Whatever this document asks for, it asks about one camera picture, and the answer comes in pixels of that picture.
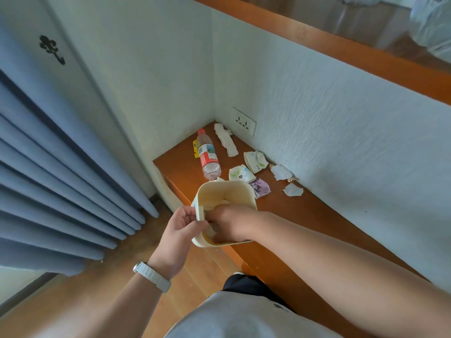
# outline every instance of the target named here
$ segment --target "wooden shelf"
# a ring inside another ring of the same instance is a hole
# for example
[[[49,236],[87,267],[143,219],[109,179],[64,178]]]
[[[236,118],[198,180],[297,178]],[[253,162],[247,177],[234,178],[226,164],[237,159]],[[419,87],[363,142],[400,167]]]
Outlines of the wooden shelf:
[[[234,135],[232,139],[239,154],[229,158],[214,132],[213,125],[214,123],[211,123],[204,128],[216,149],[222,168],[222,178],[227,180],[229,169],[244,164],[243,153],[254,149]],[[200,161],[194,157],[193,141],[196,137],[197,134],[193,134],[154,160],[168,186],[185,205],[191,204],[199,187],[206,182]],[[257,176],[266,181],[271,188],[270,194],[257,199],[259,210],[272,212],[296,224],[359,246],[419,275],[309,190],[304,189],[301,197],[288,197],[282,192],[288,182],[276,181],[269,168],[260,171]],[[256,274],[298,314],[329,327],[345,338],[370,337],[339,315],[285,263],[258,243],[229,246],[225,252],[236,263],[240,264],[243,261],[247,273]]]
[[[451,64],[410,39],[409,9],[337,0],[195,1],[451,105]]]

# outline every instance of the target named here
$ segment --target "wooden floor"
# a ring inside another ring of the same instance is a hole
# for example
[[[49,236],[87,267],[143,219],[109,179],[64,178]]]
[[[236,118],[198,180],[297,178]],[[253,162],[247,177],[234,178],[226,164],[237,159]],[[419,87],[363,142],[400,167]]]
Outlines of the wooden floor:
[[[1,317],[0,337],[76,336],[121,291],[132,277],[136,262],[147,260],[155,250],[171,217],[163,204],[158,202],[156,207],[160,217],[148,217],[140,231],[106,253],[103,263],[92,263],[81,274],[64,277]],[[227,277],[238,270],[221,249],[192,245],[185,267],[158,303],[144,337],[163,337],[184,315],[220,290]]]

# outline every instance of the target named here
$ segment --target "electrical outlet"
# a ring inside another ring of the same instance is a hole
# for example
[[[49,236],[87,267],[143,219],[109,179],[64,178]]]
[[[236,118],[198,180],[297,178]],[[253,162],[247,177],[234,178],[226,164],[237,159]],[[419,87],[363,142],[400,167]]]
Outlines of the electrical outlet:
[[[237,108],[235,110],[235,124],[245,130],[249,135],[253,136],[255,134],[255,127],[257,123],[251,119],[246,114],[240,112]]]

